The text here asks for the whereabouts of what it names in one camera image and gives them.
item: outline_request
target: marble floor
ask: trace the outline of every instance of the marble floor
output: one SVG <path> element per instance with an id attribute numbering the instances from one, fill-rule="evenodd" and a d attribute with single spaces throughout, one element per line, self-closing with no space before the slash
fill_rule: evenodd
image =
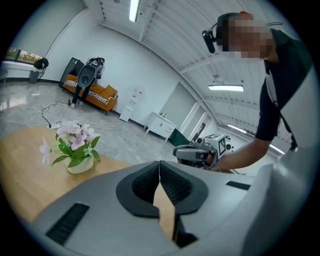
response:
<path id="1" fill-rule="evenodd" d="M 0 93 L 3 103 L 0 106 L 3 109 L 0 113 L 0 139 L 23 127 L 46 127 L 48 123 L 33 108 L 41 113 L 43 108 L 57 101 L 67 103 L 72 96 L 71 92 L 62 91 L 57 84 L 41 82 L 7 82 Z M 119 120 L 119 116 L 111 112 L 105 116 L 102 109 L 90 103 L 83 106 L 77 104 L 74 109 L 58 103 L 46 109 L 43 115 L 51 122 L 77 120 L 79 123 L 92 123 L 90 126 L 100 134 L 95 149 L 108 157 L 134 165 L 158 160 L 177 161 L 173 156 L 174 146 L 169 141 L 165 142 L 152 132 L 146 134 L 142 127 Z"/>

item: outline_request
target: white wall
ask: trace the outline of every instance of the white wall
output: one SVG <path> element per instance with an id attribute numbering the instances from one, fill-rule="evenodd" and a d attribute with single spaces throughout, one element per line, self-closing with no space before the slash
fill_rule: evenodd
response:
<path id="1" fill-rule="evenodd" d="M 98 83 L 118 91 L 113 108 L 121 113 L 136 88 L 142 97 L 131 119 L 144 125 L 152 111 L 159 113 L 175 89 L 180 75 L 161 58 L 129 37 L 100 27 L 77 47 L 74 57 L 85 62 L 89 57 L 103 57 L 105 69 Z"/>
<path id="2" fill-rule="evenodd" d="M 219 127 L 216 130 L 217 134 L 224 134 L 224 135 L 228 135 L 231 138 L 231 142 L 232 142 L 232 146 L 234 146 L 234 150 L 237 150 L 239 148 L 241 148 L 242 146 L 246 145 L 248 142 L 228 131 L 225 131 L 224 129 L 220 129 Z M 269 165 L 269 164 L 273 164 L 276 162 L 276 158 L 271 156 L 269 153 L 267 153 L 263 158 L 261 158 L 259 161 L 255 162 L 254 164 L 245 167 L 245 168 L 240 168 L 240 169 L 236 169 L 236 171 L 238 173 L 244 174 L 246 173 L 246 175 L 248 176 L 256 176 L 260 167 L 265 166 L 265 165 Z"/>
<path id="3" fill-rule="evenodd" d="M 64 27 L 84 9 L 81 0 L 47 0 L 26 21 L 11 47 L 46 56 Z"/>
<path id="4" fill-rule="evenodd" d="M 169 119 L 179 130 L 189 112 L 196 104 L 196 99 L 180 83 L 177 84 L 161 112 L 167 113 Z"/>
<path id="5" fill-rule="evenodd" d="M 82 57 L 82 51 L 86 52 L 85 42 L 91 38 L 91 34 L 98 29 L 98 22 L 92 10 L 85 9 L 79 13 L 59 34 L 51 46 L 46 58 L 49 66 L 46 68 L 42 79 L 60 81 L 70 59 Z"/>

